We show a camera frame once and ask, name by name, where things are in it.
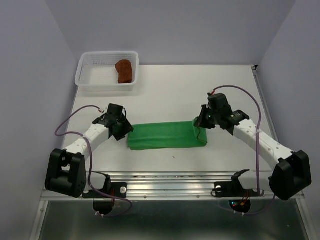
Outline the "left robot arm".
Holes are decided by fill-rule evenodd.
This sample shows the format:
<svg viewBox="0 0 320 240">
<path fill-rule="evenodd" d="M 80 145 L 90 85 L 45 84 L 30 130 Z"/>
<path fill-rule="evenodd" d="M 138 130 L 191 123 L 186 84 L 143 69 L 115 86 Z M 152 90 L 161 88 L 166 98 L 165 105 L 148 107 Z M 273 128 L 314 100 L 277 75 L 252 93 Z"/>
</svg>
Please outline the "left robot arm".
<svg viewBox="0 0 320 240">
<path fill-rule="evenodd" d="M 54 149 L 49 163 L 44 186 L 48 191 L 79 198 L 85 191 L 92 190 L 100 197 L 108 198 L 111 184 L 108 175 L 104 180 L 92 184 L 92 169 L 86 169 L 86 161 L 93 161 L 93 152 L 105 141 L 115 138 L 120 141 L 134 128 L 127 119 L 124 106 L 109 104 L 107 108 L 95 106 L 101 116 L 96 118 L 85 133 L 71 131 L 79 138 L 69 146 Z"/>
</svg>

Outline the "green towel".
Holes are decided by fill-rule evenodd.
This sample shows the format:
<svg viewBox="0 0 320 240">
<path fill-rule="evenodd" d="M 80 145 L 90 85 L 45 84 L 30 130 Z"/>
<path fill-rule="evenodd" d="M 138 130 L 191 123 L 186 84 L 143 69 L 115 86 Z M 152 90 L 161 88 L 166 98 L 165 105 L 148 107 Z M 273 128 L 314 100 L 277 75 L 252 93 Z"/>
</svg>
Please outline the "green towel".
<svg viewBox="0 0 320 240">
<path fill-rule="evenodd" d="M 193 121 L 136 124 L 127 137 L 132 151 L 201 148 L 207 144 L 206 130 L 195 127 Z"/>
</svg>

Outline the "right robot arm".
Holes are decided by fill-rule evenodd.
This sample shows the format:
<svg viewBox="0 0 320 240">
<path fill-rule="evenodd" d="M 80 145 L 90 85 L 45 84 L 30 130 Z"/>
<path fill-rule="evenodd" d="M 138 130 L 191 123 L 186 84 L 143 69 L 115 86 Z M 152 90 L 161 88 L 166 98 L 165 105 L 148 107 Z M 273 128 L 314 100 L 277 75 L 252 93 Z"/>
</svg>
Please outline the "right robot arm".
<svg viewBox="0 0 320 240">
<path fill-rule="evenodd" d="M 220 127 L 255 150 L 272 172 L 243 169 L 229 181 L 214 183 L 211 194 L 216 198 L 242 197 L 260 191 L 271 192 L 283 201 L 289 200 L 312 184 L 309 156 L 302 150 L 293 151 L 261 131 L 241 110 L 232 111 L 223 93 L 209 93 L 193 124 L 200 130 Z"/>
</svg>

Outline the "brown towel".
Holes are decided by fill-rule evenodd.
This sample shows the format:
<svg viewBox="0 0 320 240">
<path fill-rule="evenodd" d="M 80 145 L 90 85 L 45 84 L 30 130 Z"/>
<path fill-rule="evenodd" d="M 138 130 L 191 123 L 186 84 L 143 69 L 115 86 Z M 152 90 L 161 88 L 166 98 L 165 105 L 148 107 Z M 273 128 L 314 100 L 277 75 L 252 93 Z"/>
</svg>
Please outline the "brown towel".
<svg viewBox="0 0 320 240">
<path fill-rule="evenodd" d="M 123 59 L 115 64 L 115 69 L 118 72 L 119 84 L 130 84 L 133 80 L 132 64 L 129 60 Z"/>
</svg>

